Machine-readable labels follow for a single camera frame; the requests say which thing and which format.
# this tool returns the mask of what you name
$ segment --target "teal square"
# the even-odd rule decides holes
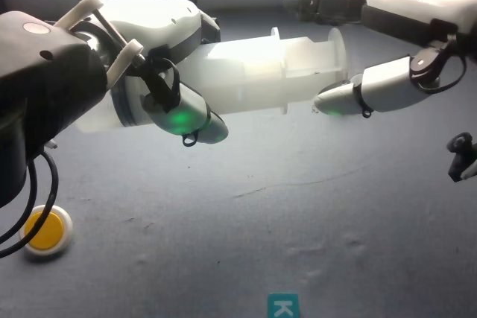
[[[298,295],[270,293],[268,295],[268,318],[300,318]]]

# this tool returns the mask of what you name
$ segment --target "gray tabletop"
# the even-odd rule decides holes
[[[220,20],[224,40],[329,30],[274,12]],[[350,74],[417,50],[341,30]],[[474,317],[477,179],[453,183],[445,149],[477,136],[474,74],[369,120],[310,103],[227,115],[230,137],[214,146],[184,148],[153,126],[70,127],[52,154],[74,242],[54,261],[0,261],[0,317],[265,317],[276,292],[297,293],[302,317]],[[37,162],[42,201],[50,179]],[[27,189],[0,211],[0,231]]]

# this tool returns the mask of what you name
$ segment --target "yellow button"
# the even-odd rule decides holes
[[[28,218],[25,224],[25,235],[33,229],[42,212],[37,212]],[[31,239],[30,246],[34,249],[51,249],[58,245],[64,234],[64,226],[58,215],[50,212],[38,233]]]

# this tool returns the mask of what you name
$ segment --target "circular cap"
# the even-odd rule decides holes
[[[44,205],[33,209],[30,217],[20,230],[20,238],[24,238],[42,214]],[[35,255],[53,255],[63,251],[72,236],[73,224],[68,213],[59,206],[53,206],[45,223],[25,248]]]

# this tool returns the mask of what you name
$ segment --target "white ring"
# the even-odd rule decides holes
[[[37,212],[42,212],[44,205],[36,206],[31,215],[36,214]],[[53,206],[51,208],[51,213],[56,214],[60,220],[63,222],[63,236],[60,239],[60,242],[53,246],[51,249],[35,249],[30,244],[26,244],[25,248],[30,251],[31,253],[38,255],[38,256],[49,256],[54,255],[60,251],[63,251],[71,242],[72,233],[73,233],[73,222],[68,213],[60,208],[59,206]],[[23,225],[22,229],[19,232],[20,239],[23,239],[25,236],[25,225]]]

